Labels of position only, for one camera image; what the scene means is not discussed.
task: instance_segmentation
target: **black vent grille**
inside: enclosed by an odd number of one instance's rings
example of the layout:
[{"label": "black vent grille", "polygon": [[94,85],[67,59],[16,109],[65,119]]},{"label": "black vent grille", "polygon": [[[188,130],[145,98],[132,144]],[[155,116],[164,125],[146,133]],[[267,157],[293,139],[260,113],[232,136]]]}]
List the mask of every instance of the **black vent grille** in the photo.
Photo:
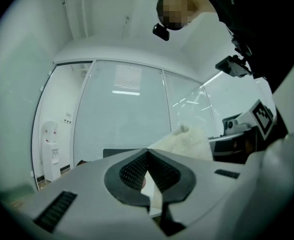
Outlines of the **black vent grille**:
[{"label": "black vent grille", "polygon": [[147,172],[146,154],[138,157],[120,170],[120,179],[127,186],[140,191]]},{"label": "black vent grille", "polygon": [[63,191],[35,220],[35,224],[51,233],[76,197],[75,193]]},{"label": "black vent grille", "polygon": [[179,170],[155,155],[149,154],[148,163],[152,165],[148,166],[150,175],[161,193],[174,186],[180,180]]},{"label": "black vent grille", "polygon": [[218,169],[217,171],[215,171],[215,174],[223,175],[223,176],[234,178],[234,179],[237,179],[240,175],[240,173],[238,172],[222,170],[222,169]]}]

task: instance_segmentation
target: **white ceiling cove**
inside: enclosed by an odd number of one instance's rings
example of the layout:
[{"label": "white ceiling cove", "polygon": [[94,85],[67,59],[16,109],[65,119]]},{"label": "white ceiling cove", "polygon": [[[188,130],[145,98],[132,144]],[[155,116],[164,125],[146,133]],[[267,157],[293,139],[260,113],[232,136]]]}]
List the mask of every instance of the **white ceiling cove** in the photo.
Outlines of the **white ceiling cove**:
[{"label": "white ceiling cove", "polygon": [[[158,23],[156,3],[157,0],[65,0],[74,40],[96,36],[165,43],[188,56],[197,71],[230,41],[227,29],[214,14],[202,14],[187,27],[170,31],[169,41],[161,40],[152,33]],[[216,73],[213,69],[204,77]]]}]

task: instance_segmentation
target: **ceiling light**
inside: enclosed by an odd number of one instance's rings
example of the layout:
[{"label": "ceiling light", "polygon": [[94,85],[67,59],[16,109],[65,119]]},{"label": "ceiling light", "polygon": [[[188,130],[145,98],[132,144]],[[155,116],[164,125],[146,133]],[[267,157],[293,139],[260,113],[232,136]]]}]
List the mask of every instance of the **ceiling light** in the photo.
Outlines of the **ceiling light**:
[{"label": "ceiling light", "polygon": [[201,111],[203,111],[203,110],[206,110],[206,109],[208,109],[208,108],[210,108],[211,106],[208,106],[208,107],[205,107],[204,109],[202,109]]},{"label": "ceiling light", "polygon": [[139,92],[130,92],[130,91],[120,91],[120,90],[113,90],[112,91],[113,94],[127,94],[127,95],[136,95],[139,96],[140,93]]},{"label": "ceiling light", "polygon": [[186,101],[186,103],[199,104],[198,102],[194,102],[194,101]]},{"label": "ceiling light", "polygon": [[203,86],[209,84],[212,80],[214,80],[215,78],[217,78],[218,76],[220,76],[223,72],[220,72],[218,73],[217,75],[215,75],[213,78],[209,79],[207,82],[205,82],[201,87],[199,88],[202,88]]}]

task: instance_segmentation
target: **window blinds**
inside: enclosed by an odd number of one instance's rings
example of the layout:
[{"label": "window blinds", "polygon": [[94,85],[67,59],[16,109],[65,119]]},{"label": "window blinds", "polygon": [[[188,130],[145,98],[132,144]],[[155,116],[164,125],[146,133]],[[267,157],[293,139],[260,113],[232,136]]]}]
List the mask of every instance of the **window blinds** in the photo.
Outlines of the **window blinds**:
[{"label": "window blinds", "polygon": [[74,165],[103,149],[146,148],[170,133],[162,71],[97,61],[84,89],[74,132]]}]

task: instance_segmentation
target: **white cloth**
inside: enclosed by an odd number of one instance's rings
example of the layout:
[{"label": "white cloth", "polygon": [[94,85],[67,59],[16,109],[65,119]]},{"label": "white cloth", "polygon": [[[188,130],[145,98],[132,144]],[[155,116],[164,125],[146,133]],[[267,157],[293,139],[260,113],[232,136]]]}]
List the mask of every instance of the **white cloth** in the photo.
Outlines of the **white cloth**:
[{"label": "white cloth", "polygon": [[[148,148],[163,150],[194,159],[213,161],[208,137],[199,126],[189,128],[181,125],[177,130],[150,145]],[[151,207],[161,209],[162,194],[152,180],[149,172],[146,174],[146,186],[142,189],[141,193],[150,197]]]}]

